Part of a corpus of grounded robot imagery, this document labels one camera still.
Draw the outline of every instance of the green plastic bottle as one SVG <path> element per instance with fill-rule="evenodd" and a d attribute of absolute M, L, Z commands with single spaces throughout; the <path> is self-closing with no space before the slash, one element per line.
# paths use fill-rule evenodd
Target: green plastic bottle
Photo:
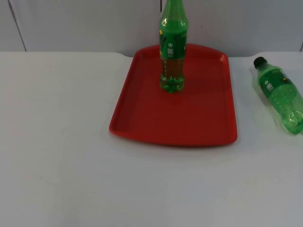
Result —
<path fill-rule="evenodd" d="M 258 83 L 269 102 L 280 114 L 282 123 L 292 134 L 303 130 L 303 99 L 296 86 L 277 66 L 263 57 L 254 61 Z"/>
<path fill-rule="evenodd" d="M 160 87 L 173 93 L 184 87 L 188 20 L 182 0 L 168 0 L 160 19 Z"/>

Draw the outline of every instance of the plastic tray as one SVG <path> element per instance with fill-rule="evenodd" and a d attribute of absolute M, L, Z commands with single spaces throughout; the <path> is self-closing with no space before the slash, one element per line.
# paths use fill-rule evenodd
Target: plastic tray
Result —
<path fill-rule="evenodd" d="M 228 57 L 188 44 L 185 87 L 170 94 L 159 87 L 159 46 L 133 59 L 109 130 L 118 136 L 163 145 L 208 147 L 233 143 L 237 126 Z"/>

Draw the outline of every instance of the soda bottle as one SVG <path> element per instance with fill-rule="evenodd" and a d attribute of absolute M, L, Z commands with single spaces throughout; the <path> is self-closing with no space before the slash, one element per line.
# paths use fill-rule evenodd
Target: soda bottle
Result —
<path fill-rule="evenodd" d="M 303 99 L 296 86 L 277 66 L 263 57 L 254 61 L 258 83 L 269 102 L 280 114 L 285 128 L 292 134 L 303 130 Z"/>
<path fill-rule="evenodd" d="M 168 0 L 160 19 L 160 87 L 172 93 L 184 87 L 183 65 L 188 20 L 182 0 Z"/>

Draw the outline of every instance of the white wall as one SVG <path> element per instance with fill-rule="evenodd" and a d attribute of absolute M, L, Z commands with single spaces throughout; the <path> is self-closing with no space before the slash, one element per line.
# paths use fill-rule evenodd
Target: white wall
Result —
<path fill-rule="evenodd" d="M 29 51 L 114 51 L 157 44 L 159 0 L 12 0 Z M 302 0 L 183 0 L 190 43 L 229 56 L 299 51 Z"/>
<path fill-rule="evenodd" d="M 114 51 L 158 43 L 159 0 L 12 0 L 28 51 Z"/>
<path fill-rule="evenodd" d="M 24 51 L 7 0 L 0 0 L 0 51 Z"/>

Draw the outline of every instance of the bottle base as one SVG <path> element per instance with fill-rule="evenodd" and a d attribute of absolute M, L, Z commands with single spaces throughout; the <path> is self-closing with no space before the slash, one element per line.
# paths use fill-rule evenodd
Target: bottle base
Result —
<path fill-rule="evenodd" d="M 160 87 L 169 93 L 181 91 L 184 88 L 184 76 L 168 78 L 161 74 Z"/>

